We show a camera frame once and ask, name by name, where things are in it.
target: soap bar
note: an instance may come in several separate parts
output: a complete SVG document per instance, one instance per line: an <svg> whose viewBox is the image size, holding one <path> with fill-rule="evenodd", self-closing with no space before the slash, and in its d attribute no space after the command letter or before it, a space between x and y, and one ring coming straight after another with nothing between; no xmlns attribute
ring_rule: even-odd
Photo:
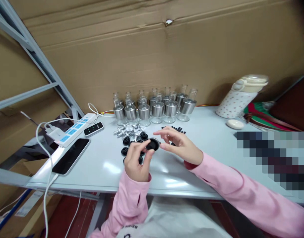
<svg viewBox="0 0 304 238"><path fill-rule="evenodd" d="M228 120L226 124L236 130L241 130L244 127L244 124L241 121L235 119Z"/></svg>

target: table surface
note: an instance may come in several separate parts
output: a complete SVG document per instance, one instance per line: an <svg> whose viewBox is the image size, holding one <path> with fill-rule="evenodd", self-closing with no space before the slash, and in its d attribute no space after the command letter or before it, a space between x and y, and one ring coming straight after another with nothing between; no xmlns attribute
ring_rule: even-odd
<svg viewBox="0 0 304 238"><path fill-rule="evenodd" d="M176 121L174 127L182 127L186 135L195 145L218 161L232 166L240 172L250 176L267 188L282 194L288 199L304 203L304 199L296 198L290 191L286 191L274 182L272 175L262 173L262 166L256 165L255 157L244 157L244 150L237 148L236 130L226 126L227 119L215 114L216 107L197 107L194 109L189 122ZM71 172L66 176L59 176L51 188L60 190L82 190L95 192L116 192L119 179L124 169L121 149L124 147L121 138L113 135L117 129L115 117L100 117L105 129L92 137L85 150ZM151 124L146 128L150 137L162 142L160 136L154 136L154 131L160 130L166 124ZM259 131L247 124L242 131ZM53 163L62 157L68 148L58 148L52 155ZM31 178L28 187L45 188L50 171L50 160ZM159 149L155 152L150 173L152 181L149 194L159 196L176 196L186 198L222 199L209 185L199 180L183 165L178 156Z"/></svg>

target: small black remote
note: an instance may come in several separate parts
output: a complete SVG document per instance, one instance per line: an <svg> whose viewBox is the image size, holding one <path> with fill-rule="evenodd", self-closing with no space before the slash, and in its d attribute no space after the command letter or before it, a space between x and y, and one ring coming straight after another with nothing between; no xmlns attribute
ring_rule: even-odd
<svg viewBox="0 0 304 238"><path fill-rule="evenodd" d="M94 124L93 126L89 126L86 128L83 132L85 133L86 138L98 133L99 131L102 131L105 127L101 122Z"/></svg>

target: green fabric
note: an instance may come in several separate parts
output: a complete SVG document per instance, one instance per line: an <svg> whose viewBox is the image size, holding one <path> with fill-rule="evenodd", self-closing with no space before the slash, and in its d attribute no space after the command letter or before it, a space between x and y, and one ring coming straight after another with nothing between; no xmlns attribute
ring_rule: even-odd
<svg viewBox="0 0 304 238"><path fill-rule="evenodd" d="M259 112L261 112L261 113L264 113L264 114L267 114L267 115L271 116L270 113L269 113L266 109L264 109L263 103L262 103L262 102L254 102L253 104L254 104L254 108L255 108L257 111L259 111ZM249 108L246 107L246 108L244 109L244 113L248 113L248 112L249 112ZM265 121L264 119L262 119L262 118L260 118L260 117L252 116L252 119L255 120L255 121L257 121L257 122L259 122L259 123L261 123L261 124L263 124L263 125L272 127L272 128L274 128L274 129L278 129L278 127L275 127L274 125L270 124L269 122Z"/></svg>

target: pink sleeve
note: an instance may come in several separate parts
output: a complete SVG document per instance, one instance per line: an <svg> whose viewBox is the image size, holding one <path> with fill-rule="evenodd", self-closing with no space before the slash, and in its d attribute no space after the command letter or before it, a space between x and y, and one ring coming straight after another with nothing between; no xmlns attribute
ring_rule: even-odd
<svg viewBox="0 0 304 238"><path fill-rule="evenodd" d="M148 215L146 195L150 181L151 175L148 182L136 182L123 171L109 218L101 231L96 228L90 238L115 238L123 226L143 223Z"/></svg>
<svg viewBox="0 0 304 238"><path fill-rule="evenodd" d="M283 238L304 237L304 208L300 205L205 153L197 167L187 162L185 166L260 229Z"/></svg>

